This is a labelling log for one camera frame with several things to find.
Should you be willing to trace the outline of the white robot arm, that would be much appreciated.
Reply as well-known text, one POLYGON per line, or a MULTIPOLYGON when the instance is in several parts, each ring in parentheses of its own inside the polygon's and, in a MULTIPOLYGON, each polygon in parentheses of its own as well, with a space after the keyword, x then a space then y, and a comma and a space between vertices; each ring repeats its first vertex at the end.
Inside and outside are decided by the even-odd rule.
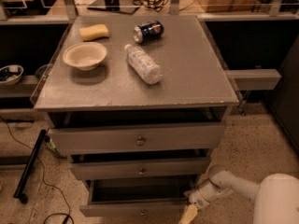
POLYGON ((238 193, 254 205, 253 224, 299 224, 299 179, 273 174, 261 183, 238 177, 220 165, 208 170, 208 178, 186 192, 186 205, 178 224, 190 224, 199 210, 238 193))

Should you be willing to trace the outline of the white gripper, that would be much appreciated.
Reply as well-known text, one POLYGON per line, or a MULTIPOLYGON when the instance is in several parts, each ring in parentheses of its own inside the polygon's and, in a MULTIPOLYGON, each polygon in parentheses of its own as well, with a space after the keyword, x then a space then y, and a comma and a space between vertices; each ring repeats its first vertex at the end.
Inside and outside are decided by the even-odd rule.
POLYGON ((212 202, 232 193, 231 189, 218 187, 209 179, 206 179, 195 189, 184 191, 184 196, 189 198, 190 204, 185 207, 178 224, 190 224, 197 216, 198 209, 202 210, 212 202))

